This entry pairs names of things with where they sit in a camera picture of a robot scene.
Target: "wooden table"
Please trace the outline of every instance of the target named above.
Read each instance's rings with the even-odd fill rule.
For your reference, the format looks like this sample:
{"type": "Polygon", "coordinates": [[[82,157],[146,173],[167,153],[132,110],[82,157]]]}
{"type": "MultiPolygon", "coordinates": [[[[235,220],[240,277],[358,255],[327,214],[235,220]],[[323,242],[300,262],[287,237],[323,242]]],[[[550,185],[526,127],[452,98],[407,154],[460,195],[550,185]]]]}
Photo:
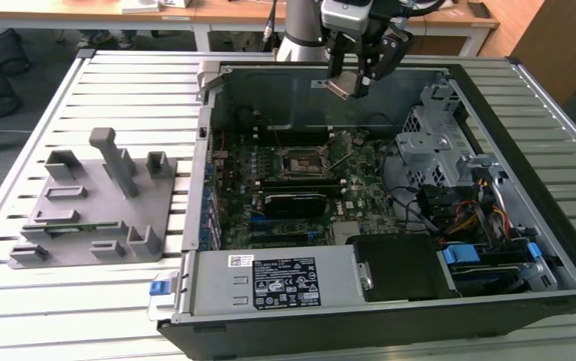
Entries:
{"type": "MultiPolygon", "coordinates": [[[[270,12],[268,0],[194,0],[190,8],[163,8],[159,13],[122,14],[119,0],[0,0],[0,27],[35,29],[135,29],[190,30],[195,32],[199,51],[210,51],[211,31],[263,31],[270,12]]],[[[278,30],[284,30],[286,5],[278,6],[278,30]]],[[[459,54],[480,51],[495,19],[478,19],[466,1],[424,18],[412,18],[408,31],[427,35],[427,47],[447,47],[458,37],[459,54]]]]}
{"type": "MultiPolygon", "coordinates": [[[[210,31],[263,31],[268,18],[268,0],[199,0],[194,18],[194,31],[200,51],[210,51],[210,31]]],[[[278,6],[278,30],[284,31],[286,5],[278,6]]],[[[426,17],[415,17],[408,21],[407,30],[414,35],[427,35],[414,53],[476,56],[491,29],[500,23],[495,18],[479,19],[468,9],[467,1],[460,0],[458,6],[447,8],[426,17]]]]}

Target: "white label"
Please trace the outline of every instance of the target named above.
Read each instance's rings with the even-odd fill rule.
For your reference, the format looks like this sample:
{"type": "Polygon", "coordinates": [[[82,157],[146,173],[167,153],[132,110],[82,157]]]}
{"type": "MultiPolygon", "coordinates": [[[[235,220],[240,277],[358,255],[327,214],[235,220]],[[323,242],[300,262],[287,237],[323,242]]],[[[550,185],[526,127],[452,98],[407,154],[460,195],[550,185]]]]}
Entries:
{"type": "Polygon", "coordinates": [[[190,21],[190,17],[160,17],[163,20],[190,21]]]}
{"type": "Polygon", "coordinates": [[[228,256],[228,267],[252,267],[254,254],[231,254],[228,256]]]}
{"type": "Polygon", "coordinates": [[[303,299],[316,299],[319,298],[319,292],[308,292],[308,293],[300,293],[300,296],[303,295],[303,299]]]}

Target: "open computer tower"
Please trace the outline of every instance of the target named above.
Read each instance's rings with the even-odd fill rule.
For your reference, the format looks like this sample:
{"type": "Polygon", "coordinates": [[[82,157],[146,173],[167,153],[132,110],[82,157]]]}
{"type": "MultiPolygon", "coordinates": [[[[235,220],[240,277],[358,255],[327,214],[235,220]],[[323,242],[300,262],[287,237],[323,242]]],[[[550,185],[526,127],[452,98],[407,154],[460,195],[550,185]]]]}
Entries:
{"type": "Polygon", "coordinates": [[[232,359],[490,337],[575,313],[576,231],[464,69],[402,65],[348,101],[326,75],[202,65],[160,333],[192,359],[232,359]]]}

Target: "sticker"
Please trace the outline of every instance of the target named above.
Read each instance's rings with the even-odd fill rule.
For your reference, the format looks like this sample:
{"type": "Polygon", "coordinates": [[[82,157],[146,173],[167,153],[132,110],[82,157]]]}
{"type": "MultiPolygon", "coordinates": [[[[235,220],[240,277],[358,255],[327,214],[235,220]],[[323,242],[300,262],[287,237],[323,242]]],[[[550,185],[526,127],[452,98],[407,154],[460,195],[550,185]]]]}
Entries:
{"type": "Polygon", "coordinates": [[[254,263],[252,285],[258,310],[322,305],[314,257],[263,261],[254,261],[252,255],[240,257],[251,257],[254,263]]]}
{"type": "Polygon", "coordinates": [[[255,261],[254,254],[231,254],[228,256],[228,267],[251,267],[255,261]]]}
{"type": "Polygon", "coordinates": [[[190,17],[160,17],[162,20],[190,21],[190,17]]]}

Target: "blue latch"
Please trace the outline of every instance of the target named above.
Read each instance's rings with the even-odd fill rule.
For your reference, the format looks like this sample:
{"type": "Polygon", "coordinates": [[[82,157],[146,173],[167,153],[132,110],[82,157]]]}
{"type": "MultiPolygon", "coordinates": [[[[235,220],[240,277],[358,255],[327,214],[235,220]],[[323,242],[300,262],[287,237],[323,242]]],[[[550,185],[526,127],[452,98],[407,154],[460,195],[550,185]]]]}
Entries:
{"type": "Polygon", "coordinates": [[[150,283],[150,295],[151,296],[163,296],[170,294],[170,290],[172,289],[171,280],[163,281],[152,281],[150,283]]]}
{"type": "Polygon", "coordinates": [[[452,244],[442,251],[444,261],[451,265],[454,263],[480,262],[476,247],[472,244],[452,244]]]}
{"type": "Polygon", "coordinates": [[[538,247],[538,244],[535,242],[530,242],[530,244],[527,244],[527,248],[530,248],[531,256],[534,256],[534,259],[539,259],[542,257],[542,251],[538,247]]]}

